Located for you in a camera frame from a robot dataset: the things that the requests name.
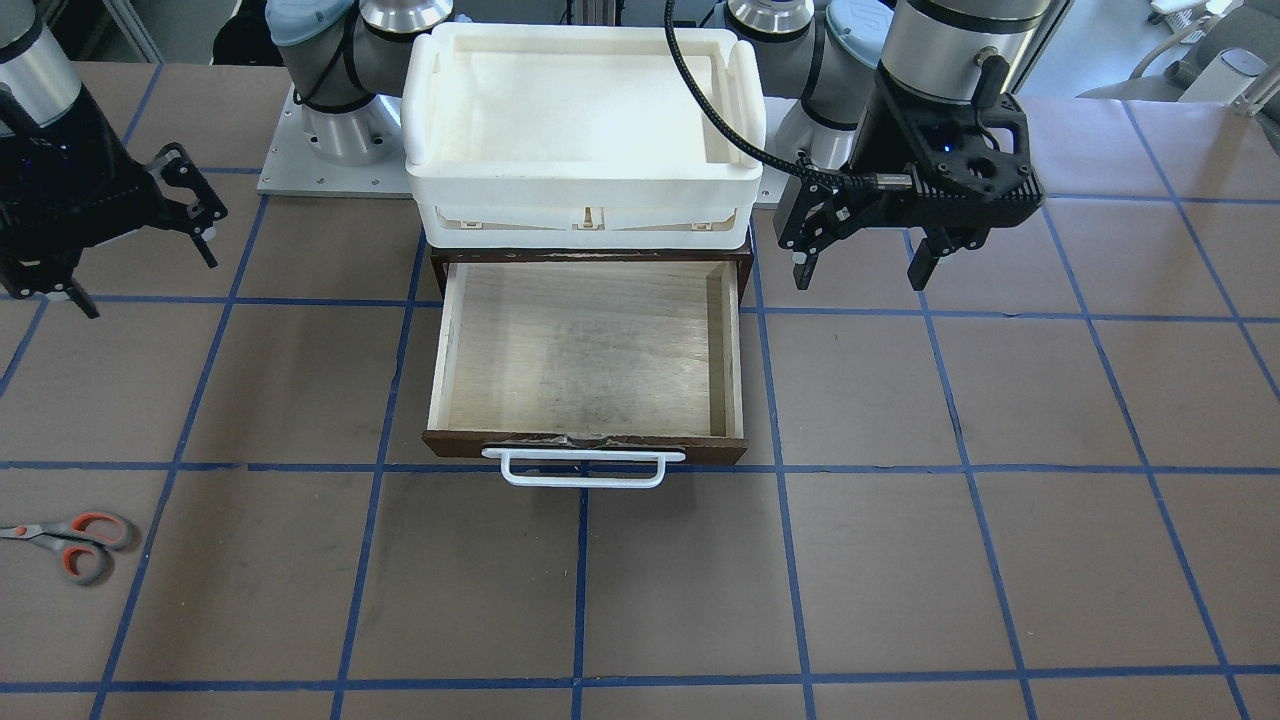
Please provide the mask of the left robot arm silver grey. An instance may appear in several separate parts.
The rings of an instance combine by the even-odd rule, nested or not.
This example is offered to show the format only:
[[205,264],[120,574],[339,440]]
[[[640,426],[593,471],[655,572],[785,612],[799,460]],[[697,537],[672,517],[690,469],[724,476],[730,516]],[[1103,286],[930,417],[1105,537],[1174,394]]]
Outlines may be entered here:
[[923,233],[922,291],[945,258],[1038,211],[1043,186],[1010,76],[1047,1],[721,1],[762,87],[792,108],[765,141],[788,182],[778,246],[806,290],[820,254],[870,228]]

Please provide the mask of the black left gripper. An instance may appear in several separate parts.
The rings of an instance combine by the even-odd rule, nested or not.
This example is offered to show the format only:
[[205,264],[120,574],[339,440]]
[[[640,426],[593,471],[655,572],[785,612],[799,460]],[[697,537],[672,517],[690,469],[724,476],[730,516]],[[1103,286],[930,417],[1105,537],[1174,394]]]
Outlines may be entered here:
[[[908,279],[924,291],[938,264],[986,245],[991,228],[1021,224],[1044,201],[1030,159],[1027,115],[1001,91],[1009,69],[982,68],[960,104],[923,97],[884,68],[837,184],[794,176],[776,231],[792,254],[795,287],[808,290],[819,255],[867,227],[923,227]],[[876,190],[868,174],[905,174],[904,190]]]

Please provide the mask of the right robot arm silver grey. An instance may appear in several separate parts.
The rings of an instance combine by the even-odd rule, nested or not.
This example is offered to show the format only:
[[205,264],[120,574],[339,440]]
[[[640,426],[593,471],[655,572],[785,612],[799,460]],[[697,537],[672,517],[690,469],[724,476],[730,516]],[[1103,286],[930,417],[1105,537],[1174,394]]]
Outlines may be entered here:
[[[461,20],[453,1],[246,1],[215,58],[284,67],[315,152],[360,167],[398,126],[413,41]],[[133,159],[51,29],[27,1],[3,4],[1,264],[13,299],[69,299],[99,315],[74,274],[86,249],[145,227],[189,237],[207,266],[228,208],[187,149]]]

